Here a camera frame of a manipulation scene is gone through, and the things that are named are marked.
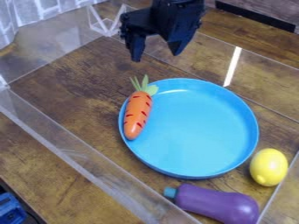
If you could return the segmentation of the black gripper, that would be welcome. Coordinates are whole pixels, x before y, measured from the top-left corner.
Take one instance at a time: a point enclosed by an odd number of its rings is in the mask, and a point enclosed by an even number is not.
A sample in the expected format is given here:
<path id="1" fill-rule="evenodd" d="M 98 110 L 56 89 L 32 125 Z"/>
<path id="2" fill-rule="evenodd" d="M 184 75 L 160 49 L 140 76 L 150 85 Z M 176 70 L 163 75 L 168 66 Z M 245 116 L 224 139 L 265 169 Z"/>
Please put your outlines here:
<path id="1" fill-rule="evenodd" d="M 152 35 L 162 36 L 172 55 L 178 56 L 202 25 L 204 11 L 204 0 L 154 0 L 148 8 L 123 13 L 120 37 L 126 39 L 131 60 L 140 61 L 146 36 Z"/>

